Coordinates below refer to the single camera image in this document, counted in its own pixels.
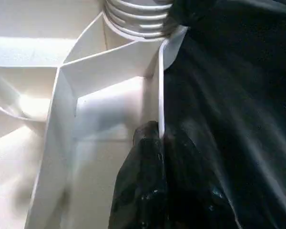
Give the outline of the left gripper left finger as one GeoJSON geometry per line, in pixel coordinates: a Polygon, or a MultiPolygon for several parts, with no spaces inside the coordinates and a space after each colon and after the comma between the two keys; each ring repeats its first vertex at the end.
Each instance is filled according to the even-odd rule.
{"type": "Polygon", "coordinates": [[[165,167],[158,123],[138,127],[115,181],[110,229],[165,227],[165,167]]]}

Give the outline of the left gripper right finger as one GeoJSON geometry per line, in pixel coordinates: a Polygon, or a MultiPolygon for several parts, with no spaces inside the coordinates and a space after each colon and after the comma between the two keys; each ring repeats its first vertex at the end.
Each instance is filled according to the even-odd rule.
{"type": "Polygon", "coordinates": [[[236,229],[232,207],[211,167],[188,134],[166,129],[164,157],[173,229],[236,229]]]}

